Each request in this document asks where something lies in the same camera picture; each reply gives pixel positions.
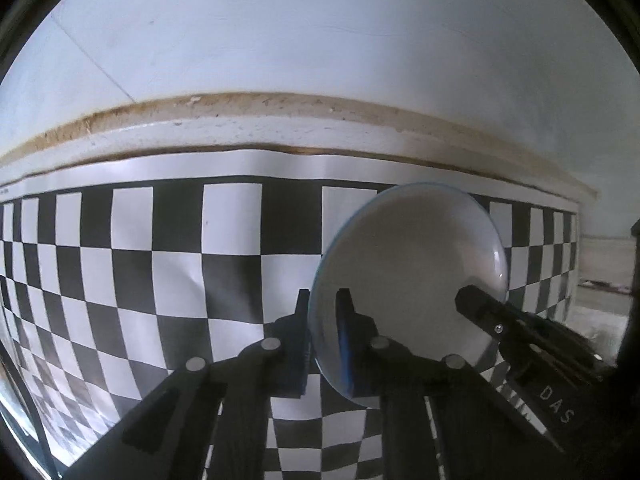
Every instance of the black plastic part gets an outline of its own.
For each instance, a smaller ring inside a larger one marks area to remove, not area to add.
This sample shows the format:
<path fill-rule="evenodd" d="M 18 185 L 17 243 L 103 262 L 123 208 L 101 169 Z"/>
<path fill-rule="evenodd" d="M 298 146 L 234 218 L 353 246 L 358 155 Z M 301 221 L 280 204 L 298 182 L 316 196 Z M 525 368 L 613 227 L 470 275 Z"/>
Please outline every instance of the black plastic part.
<path fill-rule="evenodd" d="M 69 467 L 63 479 L 200 480 L 223 394 L 207 383 L 208 372 L 207 367 L 176 370 Z M 160 415 L 161 408 L 169 413 Z"/>
<path fill-rule="evenodd" d="M 370 368 L 363 366 L 371 339 L 378 335 L 376 323 L 369 316 L 358 314 L 353 306 L 351 291 L 340 288 L 335 294 L 335 322 L 340 347 L 342 380 L 351 397 L 379 394 L 370 376 Z"/>

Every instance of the metal screw head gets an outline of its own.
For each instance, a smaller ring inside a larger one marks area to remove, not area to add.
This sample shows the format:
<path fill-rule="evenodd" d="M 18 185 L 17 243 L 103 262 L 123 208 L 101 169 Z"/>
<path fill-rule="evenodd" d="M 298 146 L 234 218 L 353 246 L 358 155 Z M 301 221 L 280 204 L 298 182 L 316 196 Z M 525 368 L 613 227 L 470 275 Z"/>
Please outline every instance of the metal screw head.
<path fill-rule="evenodd" d="M 186 367 L 190 372 L 199 372 L 206 364 L 207 362 L 202 357 L 192 357 L 187 361 Z"/>
<path fill-rule="evenodd" d="M 450 354 L 444 358 L 444 364 L 453 370 L 461 370 L 465 367 L 465 359 L 458 354 Z"/>
<path fill-rule="evenodd" d="M 384 350 L 385 348 L 389 348 L 389 339 L 384 336 L 377 335 L 371 338 L 371 342 L 369 344 L 374 350 Z"/>
<path fill-rule="evenodd" d="M 260 343 L 263 350 L 277 350 L 280 348 L 280 340 L 277 337 L 267 337 Z"/>

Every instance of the white square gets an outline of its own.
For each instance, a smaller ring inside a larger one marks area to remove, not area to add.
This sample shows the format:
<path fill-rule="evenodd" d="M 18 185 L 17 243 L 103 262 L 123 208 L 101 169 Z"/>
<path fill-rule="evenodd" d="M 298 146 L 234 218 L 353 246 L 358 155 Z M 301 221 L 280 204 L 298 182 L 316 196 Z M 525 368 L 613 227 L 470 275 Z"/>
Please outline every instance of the white square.
<path fill-rule="evenodd" d="M 529 248 L 514 247 L 511 249 L 511 278 L 509 289 L 520 288 L 527 284 L 529 270 Z"/>
<path fill-rule="evenodd" d="M 554 321 L 562 323 L 564 321 L 564 310 L 566 309 L 566 300 L 559 301 L 556 305 L 556 312 L 554 314 Z"/>
<path fill-rule="evenodd" d="M 358 471 L 358 464 L 351 464 L 340 469 L 334 469 L 332 471 L 322 471 L 320 474 L 321 480 L 351 480 L 356 478 L 356 472 Z"/>
<path fill-rule="evenodd" d="M 358 462 L 373 460 L 382 456 L 382 435 L 374 435 L 364 438 L 360 444 Z"/>
<path fill-rule="evenodd" d="M 78 379 L 83 379 L 71 341 L 56 334 L 51 334 L 51 336 L 53 338 L 53 345 L 56 347 L 56 352 L 60 359 L 62 369 Z"/>
<path fill-rule="evenodd" d="M 4 204 L 2 212 L 2 240 L 11 242 L 14 239 L 14 203 Z"/>
<path fill-rule="evenodd" d="M 489 202 L 489 215 L 494 221 L 504 247 L 511 247 L 511 204 Z"/>
<path fill-rule="evenodd" d="M 40 328 L 50 332 L 49 317 L 47 316 L 47 309 L 44 305 L 42 290 L 34 286 L 27 286 L 27 293 L 29 295 L 29 303 L 31 304 L 33 322 Z"/>
<path fill-rule="evenodd" d="M 322 188 L 322 254 L 326 252 L 346 221 L 376 197 L 375 189 Z"/>
<path fill-rule="evenodd" d="M 133 361 L 166 368 L 160 344 L 158 318 L 153 314 L 123 308 L 118 309 L 118 317 L 127 357 Z"/>
<path fill-rule="evenodd" d="M 320 471 L 321 449 L 299 447 L 279 449 L 280 468 L 283 471 Z"/>
<path fill-rule="evenodd" d="M 26 244 L 38 243 L 38 199 L 25 198 L 22 200 L 22 241 Z"/>
<path fill-rule="evenodd" d="M 91 303 L 116 306 L 111 249 L 81 247 L 80 265 L 85 300 Z"/>
<path fill-rule="evenodd" d="M 14 260 L 14 282 L 27 283 L 27 269 L 24 265 L 24 248 L 21 242 L 14 242 L 13 260 Z"/>
<path fill-rule="evenodd" d="M 91 400 L 94 402 L 95 411 L 111 422 L 118 422 L 120 415 L 111 396 L 95 384 L 87 383 L 86 387 L 89 390 L 89 395 L 91 395 Z"/>
<path fill-rule="evenodd" d="M 261 184 L 210 184 L 202 197 L 202 252 L 260 254 Z"/>
<path fill-rule="evenodd" d="M 578 241 L 578 215 L 571 215 L 571 241 Z"/>
<path fill-rule="evenodd" d="M 62 298 L 62 311 L 65 313 L 66 327 L 69 330 L 69 339 L 74 343 L 95 348 L 94 335 L 89 323 L 89 313 L 84 301 L 73 298 Z"/>
<path fill-rule="evenodd" d="M 531 283 L 524 288 L 524 302 L 522 309 L 524 312 L 536 313 L 538 307 L 538 295 L 540 293 L 540 282 Z"/>
<path fill-rule="evenodd" d="M 107 425 L 104 423 L 100 415 L 95 413 L 94 410 L 90 410 L 88 407 L 83 406 L 82 404 L 80 404 L 79 406 L 80 411 L 84 415 L 86 421 L 89 423 L 89 426 L 91 426 L 92 430 L 100 434 L 107 433 L 107 430 L 109 428 L 107 428 Z"/>
<path fill-rule="evenodd" d="M 80 246 L 80 206 L 82 193 L 56 197 L 56 245 Z"/>
<path fill-rule="evenodd" d="M 531 208 L 529 225 L 529 245 L 543 245 L 545 243 L 545 226 L 542 219 L 542 209 Z"/>
<path fill-rule="evenodd" d="M 571 264 L 571 244 L 562 244 L 562 266 L 560 272 L 569 272 L 569 266 Z"/>
<path fill-rule="evenodd" d="M 15 293 L 14 280 L 10 280 L 9 278 L 6 279 L 6 291 L 9 295 L 9 307 L 11 308 L 11 311 L 19 318 L 22 318 L 20 308 L 18 307 L 18 296 Z"/>
<path fill-rule="evenodd" d="M 31 353 L 37 355 L 40 359 L 44 359 L 44 352 L 42 351 L 42 345 L 40 344 L 40 337 L 38 336 L 36 326 L 29 321 L 22 320 L 22 328 L 27 336 L 27 341 L 29 341 Z"/>
<path fill-rule="evenodd" d="M 265 323 L 295 312 L 298 291 L 300 288 L 311 290 L 320 258 L 320 254 L 265 254 L 260 257 Z"/>
<path fill-rule="evenodd" d="M 283 420 L 311 420 L 321 418 L 320 375 L 309 375 L 306 392 L 299 399 L 281 399 L 271 397 L 273 418 Z"/>
<path fill-rule="evenodd" d="M 201 254 L 154 251 L 151 268 L 158 314 L 207 317 Z"/>
<path fill-rule="evenodd" d="M 54 294 L 60 294 L 58 259 L 55 245 L 38 245 L 38 264 L 40 266 L 40 286 L 42 289 Z"/>
<path fill-rule="evenodd" d="M 111 206 L 111 247 L 150 251 L 153 212 L 152 187 L 114 189 Z"/>
<path fill-rule="evenodd" d="M 11 338 L 14 341 L 20 341 L 20 336 L 18 336 L 18 327 L 15 325 L 15 317 L 10 312 L 6 312 L 4 314 L 6 319 L 7 326 L 9 327 L 9 334 L 11 334 Z"/>
<path fill-rule="evenodd" d="M 540 280 L 551 278 L 554 271 L 554 247 L 553 245 L 542 246 L 542 265 L 540 269 Z"/>
<path fill-rule="evenodd" d="M 367 410 L 334 413 L 322 418 L 322 447 L 359 442 L 364 435 Z"/>
<path fill-rule="evenodd" d="M 56 384 L 58 391 L 69 399 L 75 399 L 76 396 L 71 391 L 71 387 L 69 386 L 69 382 L 66 380 L 65 373 L 60 368 L 52 364 L 47 364 L 47 366 L 49 367 L 51 377 L 53 378 L 53 382 Z"/>
<path fill-rule="evenodd" d="M 141 399 L 129 361 L 104 352 L 98 352 L 98 359 L 110 393 L 129 399 Z"/>
<path fill-rule="evenodd" d="M 71 416 L 71 413 L 69 412 L 68 407 L 62 400 L 62 397 L 60 397 L 59 391 L 54 390 L 53 388 L 51 388 L 50 386 L 47 386 L 46 384 L 44 387 L 47 390 L 47 393 L 49 394 L 49 399 L 51 399 L 51 402 L 53 402 L 53 407 L 56 408 L 60 413 L 64 413 L 65 415 Z"/>
<path fill-rule="evenodd" d="M 554 243 L 564 243 L 564 213 L 554 213 Z"/>
<path fill-rule="evenodd" d="M 546 303 L 546 307 L 552 307 L 558 303 L 560 297 L 560 281 L 562 276 L 554 276 L 551 278 L 549 285 L 549 300 Z"/>
<path fill-rule="evenodd" d="M 264 339 L 261 324 L 228 319 L 209 319 L 208 321 L 214 361 L 236 357 L 245 346 Z"/>

